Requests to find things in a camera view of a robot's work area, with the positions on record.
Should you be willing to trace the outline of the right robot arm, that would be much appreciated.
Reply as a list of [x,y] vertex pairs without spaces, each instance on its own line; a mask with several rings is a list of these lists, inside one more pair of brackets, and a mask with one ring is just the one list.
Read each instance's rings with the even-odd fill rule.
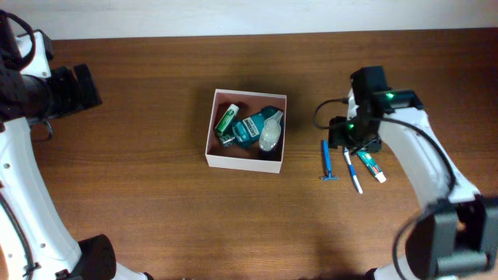
[[388,86],[381,66],[350,76],[344,117],[327,126],[329,145],[350,155],[387,145],[416,193],[421,212],[398,231],[389,265],[368,279],[459,279],[492,271],[497,262],[497,199],[482,196],[437,140],[411,89]]

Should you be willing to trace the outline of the blue disposable razor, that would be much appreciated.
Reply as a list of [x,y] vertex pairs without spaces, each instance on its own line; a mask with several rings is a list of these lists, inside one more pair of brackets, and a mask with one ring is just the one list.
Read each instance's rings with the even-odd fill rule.
[[331,158],[330,158],[327,140],[321,141],[321,151],[322,151],[324,168],[325,168],[324,176],[321,177],[321,180],[323,180],[323,181],[337,181],[338,177],[335,176],[332,172]]

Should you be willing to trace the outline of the white cardboard box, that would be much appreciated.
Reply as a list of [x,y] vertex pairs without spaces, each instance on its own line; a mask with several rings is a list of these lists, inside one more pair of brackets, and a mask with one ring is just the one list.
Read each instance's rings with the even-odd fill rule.
[[249,117],[268,105],[286,112],[287,96],[216,89],[205,144],[205,157],[208,165],[210,167],[234,170],[279,173],[282,167],[286,142],[286,116],[283,116],[281,120],[282,132],[279,143],[270,155],[266,156],[260,153],[257,143],[254,143],[248,149],[241,148],[238,145],[224,148],[215,135],[215,126],[231,104],[235,104],[240,108],[237,114],[239,118]]

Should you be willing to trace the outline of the teal mouthwash bottle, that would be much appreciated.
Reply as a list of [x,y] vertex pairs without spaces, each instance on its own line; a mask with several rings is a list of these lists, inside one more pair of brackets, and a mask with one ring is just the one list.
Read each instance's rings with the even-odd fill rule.
[[234,119],[224,135],[217,136],[224,147],[237,144],[248,149],[260,137],[265,121],[278,110],[274,106],[263,107],[256,114],[246,117],[243,120]]

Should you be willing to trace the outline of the blue white toothbrush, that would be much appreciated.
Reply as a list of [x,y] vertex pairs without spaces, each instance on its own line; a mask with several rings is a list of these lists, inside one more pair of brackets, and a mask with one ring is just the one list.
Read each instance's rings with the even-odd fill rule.
[[344,147],[342,153],[343,153],[345,162],[347,164],[347,167],[349,169],[349,173],[350,173],[354,188],[356,189],[356,191],[359,194],[363,194],[363,189],[360,186],[358,177],[356,175],[356,171],[355,171],[354,166],[352,164],[352,160],[351,160],[350,155],[349,155],[349,150],[346,147]]

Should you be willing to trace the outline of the green white toothpaste tube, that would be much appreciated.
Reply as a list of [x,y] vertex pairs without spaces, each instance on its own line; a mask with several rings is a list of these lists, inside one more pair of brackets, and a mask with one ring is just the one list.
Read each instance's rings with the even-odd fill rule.
[[363,162],[363,164],[366,166],[366,168],[370,171],[370,173],[380,182],[384,183],[387,179],[381,170],[381,168],[378,166],[377,162],[374,160],[374,158],[365,151],[359,151],[357,153],[358,157],[360,160]]

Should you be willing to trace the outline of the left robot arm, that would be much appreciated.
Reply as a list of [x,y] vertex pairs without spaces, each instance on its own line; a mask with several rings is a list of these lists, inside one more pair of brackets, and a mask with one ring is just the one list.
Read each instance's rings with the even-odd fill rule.
[[47,191],[32,127],[101,105],[89,67],[52,69],[51,39],[1,12],[1,249],[10,279],[149,279],[117,262],[103,234],[77,241]]

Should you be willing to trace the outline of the clear purple pump bottle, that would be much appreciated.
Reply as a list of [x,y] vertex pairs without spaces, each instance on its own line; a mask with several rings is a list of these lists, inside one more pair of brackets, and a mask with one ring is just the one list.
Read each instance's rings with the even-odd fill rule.
[[259,156],[264,160],[270,160],[275,153],[282,133],[282,116],[283,112],[278,110],[265,121],[258,141]]

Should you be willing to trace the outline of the green white small carton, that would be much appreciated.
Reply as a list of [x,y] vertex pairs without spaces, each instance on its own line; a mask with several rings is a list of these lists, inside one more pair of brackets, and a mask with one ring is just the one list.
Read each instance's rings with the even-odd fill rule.
[[228,127],[231,125],[237,113],[239,111],[239,107],[235,104],[230,104],[226,109],[225,113],[222,115],[218,124],[215,126],[215,133],[217,136],[224,135],[228,130]]

